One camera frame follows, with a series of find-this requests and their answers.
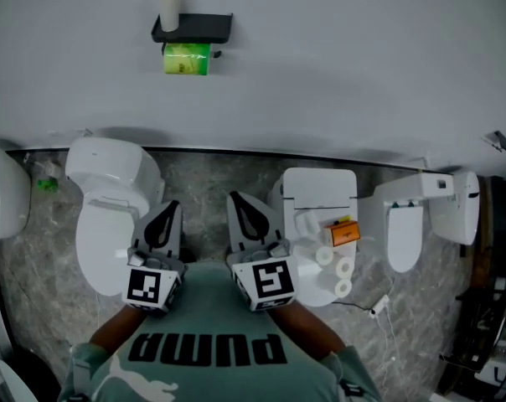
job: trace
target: green t-shirt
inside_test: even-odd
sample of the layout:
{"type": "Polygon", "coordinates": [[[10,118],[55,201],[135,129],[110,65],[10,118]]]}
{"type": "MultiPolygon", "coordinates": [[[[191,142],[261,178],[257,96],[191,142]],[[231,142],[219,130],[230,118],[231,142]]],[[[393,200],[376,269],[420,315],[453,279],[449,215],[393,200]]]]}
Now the green t-shirt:
{"type": "Polygon", "coordinates": [[[265,312],[250,312],[222,262],[188,266],[172,311],[148,317],[112,356],[72,353],[59,396],[74,395],[73,361],[90,367],[91,400],[129,402],[378,401],[355,348],[321,363],[265,312]]]}

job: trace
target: white toilet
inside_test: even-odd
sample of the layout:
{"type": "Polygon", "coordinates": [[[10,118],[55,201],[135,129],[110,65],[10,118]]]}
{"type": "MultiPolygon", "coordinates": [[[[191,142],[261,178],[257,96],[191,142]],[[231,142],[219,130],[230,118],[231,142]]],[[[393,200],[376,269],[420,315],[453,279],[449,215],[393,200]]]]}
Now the white toilet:
{"type": "Polygon", "coordinates": [[[29,217],[29,175],[0,149],[0,239],[23,230],[29,217]]]}
{"type": "MultiPolygon", "coordinates": [[[[268,205],[280,216],[284,236],[291,242],[292,248],[307,245],[316,245],[318,248],[322,244],[320,233],[313,232],[344,216],[358,220],[361,225],[358,218],[357,178],[349,170],[288,168],[268,194],[268,205]],[[302,227],[300,218],[306,214],[316,222],[313,225],[315,228],[302,227]]],[[[333,252],[354,259],[356,242],[334,247],[333,252]]],[[[300,280],[298,301],[309,307],[323,307],[334,302],[337,296],[323,283],[323,268],[316,262],[315,256],[296,255],[296,259],[300,280]]]]}
{"type": "Polygon", "coordinates": [[[473,172],[456,173],[454,194],[429,201],[431,228],[436,235],[471,245],[478,231],[480,187],[473,172]]]}
{"type": "Polygon", "coordinates": [[[359,249],[386,257],[396,272],[409,271],[421,256],[423,202],[453,194],[447,174],[419,173],[377,186],[359,200],[359,249]]]}
{"type": "Polygon", "coordinates": [[[80,268],[96,291],[117,295],[134,222],[162,202],[158,165],[137,144],[85,137],[70,147],[65,174],[84,194],[76,226],[80,268]]]}

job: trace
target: white wall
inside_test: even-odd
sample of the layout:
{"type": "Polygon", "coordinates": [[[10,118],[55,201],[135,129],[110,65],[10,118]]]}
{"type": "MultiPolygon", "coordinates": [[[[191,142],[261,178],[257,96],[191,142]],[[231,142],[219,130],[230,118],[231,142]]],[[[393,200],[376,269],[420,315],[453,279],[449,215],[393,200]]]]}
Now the white wall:
{"type": "Polygon", "coordinates": [[[218,74],[163,74],[157,0],[0,0],[0,137],[66,146],[88,127],[144,145],[428,156],[506,176],[506,153],[480,139],[506,134],[506,0],[187,9],[235,14],[218,74]]]}

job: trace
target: toilet seat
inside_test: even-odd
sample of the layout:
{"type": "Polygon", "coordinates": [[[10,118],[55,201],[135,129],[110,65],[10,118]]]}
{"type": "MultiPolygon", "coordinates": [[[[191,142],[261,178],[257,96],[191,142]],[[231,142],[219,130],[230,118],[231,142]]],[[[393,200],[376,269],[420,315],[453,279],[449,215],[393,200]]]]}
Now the toilet seat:
{"type": "Polygon", "coordinates": [[[389,209],[386,254],[396,272],[407,272],[419,260],[422,249],[422,207],[389,209]]]}
{"type": "Polygon", "coordinates": [[[117,250],[130,247],[137,211],[115,204],[91,201],[84,204],[76,227],[76,254],[84,277],[105,296],[121,293],[127,258],[117,250]]]}

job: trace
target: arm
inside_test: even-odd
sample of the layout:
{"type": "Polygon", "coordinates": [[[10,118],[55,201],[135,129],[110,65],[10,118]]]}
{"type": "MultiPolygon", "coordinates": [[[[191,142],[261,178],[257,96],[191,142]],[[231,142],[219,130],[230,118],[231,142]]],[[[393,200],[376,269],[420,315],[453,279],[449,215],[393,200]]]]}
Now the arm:
{"type": "Polygon", "coordinates": [[[276,325],[315,360],[322,360],[330,353],[346,348],[332,328],[297,301],[268,312],[276,325]]]}
{"type": "Polygon", "coordinates": [[[109,354],[113,354],[132,336],[146,317],[145,312],[124,306],[114,317],[96,330],[90,339],[90,343],[104,348],[109,354]]]}

